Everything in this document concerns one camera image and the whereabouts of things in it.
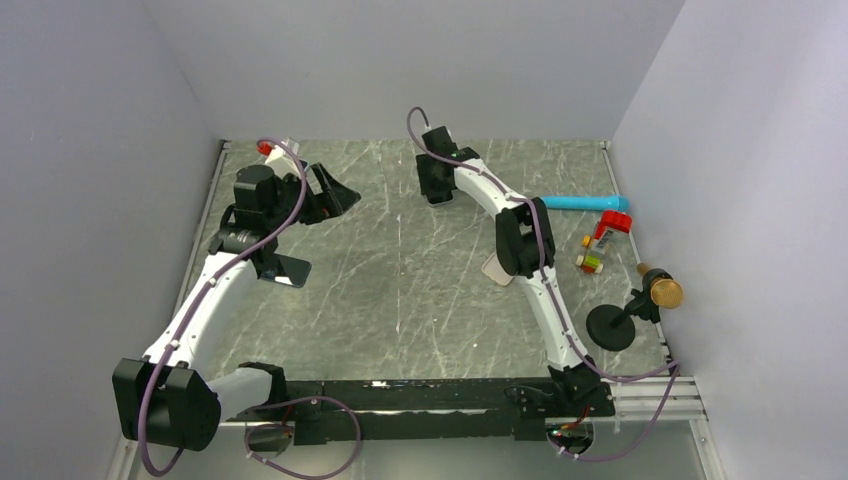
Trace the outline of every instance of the white wall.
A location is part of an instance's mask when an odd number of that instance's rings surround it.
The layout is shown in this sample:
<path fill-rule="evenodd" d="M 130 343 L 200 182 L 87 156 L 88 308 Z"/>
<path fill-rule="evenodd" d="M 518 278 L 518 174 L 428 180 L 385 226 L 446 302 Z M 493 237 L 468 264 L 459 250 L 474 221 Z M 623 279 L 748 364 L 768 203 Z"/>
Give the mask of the white wall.
<path fill-rule="evenodd" d="M 140 1 L 0 2 L 3 479 L 105 476 L 112 369 L 169 320 L 216 147 Z"/>
<path fill-rule="evenodd" d="M 848 478 L 848 3 L 688 0 L 613 140 L 733 479 Z"/>
<path fill-rule="evenodd" d="M 224 138 L 611 138 L 683 0 L 145 0 Z"/>

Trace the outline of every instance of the round metal base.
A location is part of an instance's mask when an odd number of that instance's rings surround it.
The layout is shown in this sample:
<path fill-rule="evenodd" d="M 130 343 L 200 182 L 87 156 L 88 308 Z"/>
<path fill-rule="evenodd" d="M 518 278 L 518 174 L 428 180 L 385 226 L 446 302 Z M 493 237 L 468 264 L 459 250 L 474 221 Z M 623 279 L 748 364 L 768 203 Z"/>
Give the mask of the round metal base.
<path fill-rule="evenodd" d="M 636 339 L 636 325 L 630 316 L 616 320 L 619 325 L 612 326 L 613 320 L 622 312 L 624 310 L 615 305 L 598 305 L 586 317 L 589 336 L 604 350 L 620 352 Z"/>

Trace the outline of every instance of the gray marble surface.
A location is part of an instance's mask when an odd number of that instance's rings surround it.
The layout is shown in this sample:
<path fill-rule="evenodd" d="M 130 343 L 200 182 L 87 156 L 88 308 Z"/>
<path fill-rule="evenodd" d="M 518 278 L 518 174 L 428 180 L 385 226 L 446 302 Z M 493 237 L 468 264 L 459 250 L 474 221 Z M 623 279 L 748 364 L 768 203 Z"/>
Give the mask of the gray marble surface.
<path fill-rule="evenodd" d="M 614 193 L 597 142 L 471 141 L 495 174 L 528 196 Z M 257 282 L 227 326 L 211 378 L 244 361 L 281 365 L 294 380 L 547 376 L 541 333 L 517 285 L 481 272 L 494 251 L 494 222 L 468 196 L 430 208 L 420 196 L 410 141 L 304 141 L 300 154 L 321 162 L 362 200 L 344 216 L 295 225 L 279 253 L 312 262 L 302 289 Z M 208 240 L 233 201 L 238 169 L 260 161 L 251 143 L 227 153 L 194 259 L 199 275 Z M 616 235 L 604 270 L 574 265 L 597 212 L 550 211 L 557 277 L 584 343 L 613 373 L 663 364 L 653 325 L 637 321 L 633 346 L 597 348 L 585 330 L 589 310 L 623 304 L 638 285 L 629 240 Z"/>

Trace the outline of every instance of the purple hose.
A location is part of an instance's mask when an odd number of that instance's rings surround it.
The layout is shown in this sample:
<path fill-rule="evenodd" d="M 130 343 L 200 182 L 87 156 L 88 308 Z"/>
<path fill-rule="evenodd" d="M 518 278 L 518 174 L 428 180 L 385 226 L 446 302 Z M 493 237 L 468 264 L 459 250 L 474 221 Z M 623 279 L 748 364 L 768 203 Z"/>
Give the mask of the purple hose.
<path fill-rule="evenodd" d="M 362 430 L 359 427 L 359 420 L 356 419 L 356 415 L 353 413 L 353 410 L 351 410 L 350 407 L 343 404 L 342 402 L 336 400 L 335 398 L 324 397 L 322 395 L 315 395 L 315 396 L 311 396 L 311 397 L 298 398 L 296 400 L 289 400 L 288 402 L 275 403 L 275 404 L 272 404 L 272 405 L 262 405 L 262 406 L 259 406 L 259 407 L 254 407 L 252 410 L 269 410 L 269 409 L 272 409 L 272 408 L 282 408 L 282 407 L 288 407 L 289 405 L 294 405 L 294 404 L 303 403 L 303 402 L 309 402 L 309 401 L 313 401 L 313 400 L 330 402 L 332 404 L 335 404 L 337 407 L 344 410 L 345 413 L 350 415 L 351 420 L 353 420 L 353 426 L 356 429 L 356 437 L 355 437 L 356 439 L 355 439 L 354 444 L 353 444 L 353 452 L 350 454 L 350 456 L 347 458 L 345 463 L 342 464 L 341 467 L 333 470 L 330 473 L 326 473 L 324 475 L 304 475 L 302 473 L 293 472 L 293 471 L 291 471 L 291 470 L 289 470 L 285 467 L 282 467 L 282 466 L 272 462 L 271 460 L 268 460 L 267 458 L 259 455 L 258 453 L 254 452 L 253 450 L 250 449 L 250 436 L 256 430 L 267 428 L 268 427 L 267 424 L 266 425 L 258 425 L 256 427 L 248 429 L 247 432 L 245 432 L 244 448 L 247 450 L 247 453 L 250 456 L 250 458 L 257 460 L 257 461 L 273 468 L 274 470 L 277 470 L 278 472 L 285 473 L 286 475 L 289 475 L 289 476 L 294 477 L 294 478 L 299 478 L 301 480 L 325 480 L 327 478 L 335 477 L 336 475 L 340 474 L 345 469 L 350 467 L 350 465 L 356 459 L 357 455 L 359 455 L 359 451 L 362 450 Z"/>
<path fill-rule="evenodd" d="M 279 228 L 271 232 L 270 235 L 263 238 L 252 247 L 248 248 L 247 250 L 243 251 L 235 258 L 227 262 L 224 266 L 218 269 L 218 271 L 212 274 L 212 278 L 209 281 L 203 284 L 203 286 L 200 288 L 200 291 L 198 291 L 197 296 L 194 297 L 188 309 L 186 310 L 185 316 L 183 316 L 182 321 L 174 331 L 174 336 L 171 337 L 171 342 L 175 342 L 177 345 L 179 344 L 179 340 L 180 338 L 182 338 L 183 333 L 188 328 L 189 323 L 191 323 L 191 319 L 194 317 L 194 314 L 197 312 L 197 309 L 200 308 L 200 304 L 203 302 L 203 298 L 212 288 L 212 283 L 210 282 L 213 280 L 217 282 L 218 279 L 224 276 L 227 270 L 232 268 L 238 262 L 245 260 L 251 254 L 253 254 L 253 252 L 264 247 L 265 244 L 267 244 L 268 242 L 276 238 L 278 235 L 283 233 L 283 231 L 288 228 L 289 225 L 294 223 L 294 221 L 297 219 L 297 214 L 300 212 L 300 207 L 303 205 L 304 198 L 306 198 L 306 186 L 308 185 L 308 183 L 306 182 L 306 172 L 303 170 L 303 164 L 301 163 L 297 155 L 283 142 L 274 138 L 263 137 L 259 139 L 257 143 L 263 142 L 273 143 L 274 145 L 277 145 L 278 147 L 282 148 L 283 151 L 285 151 L 286 154 L 288 154 L 292 158 L 292 160 L 294 160 L 293 163 L 295 164 L 295 167 L 297 167 L 298 173 L 300 173 L 300 192 L 297 196 L 297 202 L 295 203 L 291 214 L 289 214 L 288 218 L 286 218 L 286 221 L 283 222 L 283 224 L 280 225 Z M 180 455 L 182 455 L 183 453 L 182 448 L 177 450 L 177 452 L 168 462 L 168 465 L 166 465 L 165 468 L 163 468 L 162 470 L 159 470 L 158 468 L 156 468 L 155 465 L 153 465 L 153 462 L 150 460 L 150 450 L 148 449 L 147 445 L 147 413 L 150 408 L 150 399 L 153 397 L 153 390 L 156 388 L 156 381 L 159 379 L 159 375 L 162 373 L 162 369 L 168 363 L 168 359 L 171 358 L 171 354 L 174 352 L 174 350 L 176 350 L 176 347 L 174 345 L 169 344 L 165 347 L 165 350 L 162 353 L 162 357 L 159 359 L 159 362 L 153 369 L 153 373 L 150 375 L 150 380 L 148 380 L 147 386 L 144 389 L 144 395 L 141 398 L 141 408 L 139 409 L 138 414 L 138 447 L 141 450 L 141 463 L 144 464 L 144 468 L 147 470 L 147 473 L 154 477 L 162 477 L 168 472 L 170 472 L 171 469 L 174 468 L 174 465 L 176 465 L 177 460 L 180 458 Z"/>
<path fill-rule="evenodd" d="M 486 179 L 488 179 L 490 182 L 492 182 L 492 184 L 495 185 L 495 187 L 497 187 L 498 190 L 501 191 L 501 193 L 506 194 L 506 192 L 508 191 L 506 185 L 502 184 L 496 177 L 489 175 L 487 172 L 481 171 L 477 167 L 474 167 L 474 166 L 471 166 L 471 165 L 466 165 L 462 162 L 457 162 L 456 160 L 451 160 L 449 158 L 445 158 L 445 157 L 442 157 L 440 155 L 437 155 L 437 154 L 431 152 L 430 150 L 428 150 L 424 145 L 422 145 L 421 142 L 418 140 L 418 138 L 415 136 L 415 133 L 412 131 L 412 114 L 415 113 L 416 111 L 420 112 L 421 115 L 424 117 L 424 123 L 427 125 L 428 128 L 430 127 L 430 123 L 429 123 L 429 120 L 427 119 L 427 114 L 424 113 L 424 109 L 422 109 L 420 106 L 412 107 L 412 109 L 406 115 L 406 131 L 409 132 L 409 136 L 412 138 L 412 141 L 415 143 L 415 145 L 418 148 L 420 148 L 421 150 L 423 150 L 429 156 L 435 158 L 436 160 L 441 160 L 441 161 L 448 163 L 450 165 L 453 165 L 455 167 L 467 168 L 467 169 L 469 169 L 469 170 L 471 170 L 475 173 L 482 174 L 484 177 L 486 177 Z M 599 457 L 599 458 L 596 458 L 596 459 L 587 459 L 586 461 L 604 462 L 604 461 L 619 459 L 619 458 L 623 457 L 624 455 L 627 455 L 628 453 L 633 451 L 633 449 L 635 449 L 636 447 L 638 447 L 639 444 L 642 443 L 642 440 L 644 440 L 645 437 L 648 435 L 648 433 L 650 433 L 651 430 L 653 430 L 654 424 L 656 424 L 656 421 L 659 418 L 663 407 L 665 406 L 665 402 L 666 402 L 666 400 L 668 400 L 668 397 L 671 394 L 671 386 L 674 384 L 674 379 L 678 375 L 678 370 L 675 369 L 675 367 L 678 366 L 677 360 L 673 360 L 670 363 L 666 364 L 665 366 L 651 370 L 648 373 L 644 373 L 642 375 L 628 376 L 628 377 L 611 375 L 611 374 L 601 370 L 600 368 L 596 367 L 592 362 L 590 362 L 589 359 L 586 358 L 586 356 L 583 355 L 582 352 L 580 352 L 580 349 L 577 348 L 577 344 L 574 342 L 574 339 L 571 337 L 571 332 L 569 331 L 568 323 L 565 321 L 565 312 L 563 312 L 562 307 L 560 306 L 559 302 L 556 300 L 556 295 L 554 295 L 553 286 L 551 285 L 551 282 L 549 281 L 548 276 L 545 274 L 545 268 L 544 268 L 544 266 L 545 266 L 545 245 L 544 245 L 544 239 L 542 238 L 541 228 L 539 226 L 539 213 L 536 211 L 536 205 L 533 204 L 532 200 L 527 199 L 527 198 L 510 197 L 510 198 L 508 198 L 508 200 L 522 202 L 522 203 L 526 204 L 527 207 L 530 209 L 530 215 L 533 217 L 533 230 L 536 232 L 536 244 L 539 247 L 539 264 L 541 265 L 541 268 L 539 268 L 539 274 L 542 277 L 542 284 L 545 285 L 545 288 L 547 289 L 548 294 L 551 297 L 551 301 L 554 304 L 554 308 L 556 309 L 557 316 L 559 317 L 559 322 L 562 325 L 563 331 L 566 333 L 565 338 L 568 340 L 568 344 L 571 346 L 571 349 L 574 350 L 574 352 L 580 358 L 580 361 L 582 361 L 587 367 L 589 367 L 590 370 L 597 373 L 601 377 L 604 377 L 608 380 L 612 380 L 614 382 L 619 382 L 619 383 L 635 382 L 635 381 L 641 380 L 643 378 L 652 377 L 652 376 L 657 375 L 657 374 L 664 372 L 666 370 L 674 369 L 672 376 L 671 376 L 671 379 L 668 382 L 668 387 L 666 387 L 665 393 L 663 394 L 662 398 L 660 399 L 659 407 L 657 408 L 657 411 L 654 413 L 654 417 L 651 419 L 651 423 L 648 424 L 648 427 L 645 428 L 645 431 L 642 433 L 642 435 L 638 439 L 636 439 L 636 441 L 633 442 L 629 447 L 627 447 L 622 452 L 619 452 L 616 455 L 612 455 L 612 456 L 609 456 L 609 457 Z"/>
<path fill-rule="evenodd" d="M 614 453 L 612 455 L 605 455 L 603 457 L 584 458 L 580 455 L 573 454 L 573 453 L 569 452 L 568 450 L 565 450 L 565 449 L 561 450 L 560 447 L 557 444 L 555 444 L 553 442 L 553 440 L 551 440 L 550 437 L 548 437 L 548 443 L 550 443 L 555 449 L 557 449 L 558 452 L 561 452 L 562 454 L 568 455 L 569 457 L 571 457 L 575 460 L 580 460 L 581 462 L 601 463 L 601 462 L 611 462 L 613 460 L 618 460 L 619 458 L 621 458 L 621 457 L 627 455 L 628 453 L 632 452 L 633 450 L 635 450 L 636 447 L 638 447 L 642 443 L 642 441 L 645 440 L 645 438 L 648 437 L 648 435 L 651 433 L 651 431 L 654 430 L 654 427 L 657 425 L 657 420 L 660 418 L 660 412 L 662 412 L 662 409 L 665 406 L 665 402 L 666 402 L 666 400 L 668 400 L 668 397 L 671 394 L 671 386 L 674 385 L 674 380 L 677 378 L 677 375 L 679 375 L 679 372 L 678 372 L 677 369 L 675 369 L 674 372 L 671 374 L 671 378 L 668 380 L 668 386 L 665 387 L 665 393 L 663 394 L 662 398 L 660 399 L 660 404 L 657 407 L 657 411 L 654 412 L 654 416 L 651 417 L 651 421 L 648 422 L 648 426 L 645 427 L 645 430 L 642 430 L 642 434 L 639 435 L 639 438 L 637 438 L 633 443 L 628 445 L 627 448 L 625 448 L 624 450 L 617 452 L 617 453 Z"/>

